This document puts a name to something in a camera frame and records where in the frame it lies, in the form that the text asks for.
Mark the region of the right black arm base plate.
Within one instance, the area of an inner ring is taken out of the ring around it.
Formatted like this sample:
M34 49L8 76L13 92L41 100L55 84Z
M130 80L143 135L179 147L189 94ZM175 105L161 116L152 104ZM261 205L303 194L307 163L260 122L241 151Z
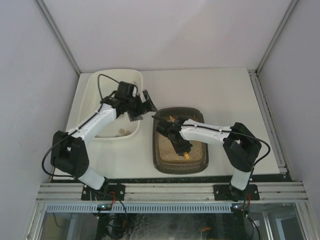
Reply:
M216 201L243 201L245 197L253 201L260 200L258 186L249 184L245 190L239 190L231 184L215 184L213 186L214 199Z

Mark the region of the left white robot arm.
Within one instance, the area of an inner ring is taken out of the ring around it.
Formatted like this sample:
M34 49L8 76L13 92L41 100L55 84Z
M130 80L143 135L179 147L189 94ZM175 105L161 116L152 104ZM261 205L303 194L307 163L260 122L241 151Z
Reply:
M94 190L103 189L108 180L90 166L87 146L105 126L121 115L127 114L128 119L134 122L158 110L146 89L139 90L134 83L119 81L107 74L97 75L100 94L101 77L117 83L117 88L106 96L100 95L99 107L80 124L68 131L58 130L53 135L52 146L42 158L44 162L50 157L51 166L62 172L61 178L73 178Z

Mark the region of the yellow litter scoop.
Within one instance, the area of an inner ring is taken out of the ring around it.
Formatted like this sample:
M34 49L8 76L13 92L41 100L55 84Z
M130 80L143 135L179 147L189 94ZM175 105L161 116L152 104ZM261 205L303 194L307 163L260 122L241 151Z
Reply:
M169 134L181 135L180 130L182 129L182 126L188 120L188 118L184 116L178 116L176 118L170 116L169 120L170 120L170 126L169 126L167 138L169 139ZM190 159L189 154L185 154L182 157L184 157L187 161Z

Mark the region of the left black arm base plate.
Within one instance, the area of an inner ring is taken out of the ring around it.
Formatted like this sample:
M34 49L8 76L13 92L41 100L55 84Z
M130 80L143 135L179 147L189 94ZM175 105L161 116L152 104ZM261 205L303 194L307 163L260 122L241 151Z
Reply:
M119 183L110 183L103 186L99 190L95 190L88 185L84 185L81 192L82 201L111 201L120 200L125 198L126 186Z

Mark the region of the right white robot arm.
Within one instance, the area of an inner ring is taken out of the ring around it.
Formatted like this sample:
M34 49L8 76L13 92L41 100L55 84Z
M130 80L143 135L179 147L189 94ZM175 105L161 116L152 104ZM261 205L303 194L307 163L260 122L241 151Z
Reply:
M157 121L156 132L170 140L175 153L187 158L192 149L191 141L221 146L233 166L233 175L228 185L233 201L249 201L249 184L256 165L271 152L271 146L255 137L242 123L233 126L214 126L184 116L173 121L153 115Z

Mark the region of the brown litter box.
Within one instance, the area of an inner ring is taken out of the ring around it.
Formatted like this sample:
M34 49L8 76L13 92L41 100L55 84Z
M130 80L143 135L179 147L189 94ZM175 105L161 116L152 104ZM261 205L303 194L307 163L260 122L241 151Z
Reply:
M202 113L191 107L169 107L160 109L156 117L167 122L173 122L179 118L204 123ZM172 175L187 175L200 173L209 164L209 150L206 143L195 140L174 140L172 135L163 136L157 131L157 125L164 131L162 121L153 120L152 130L152 154L153 165L161 173Z

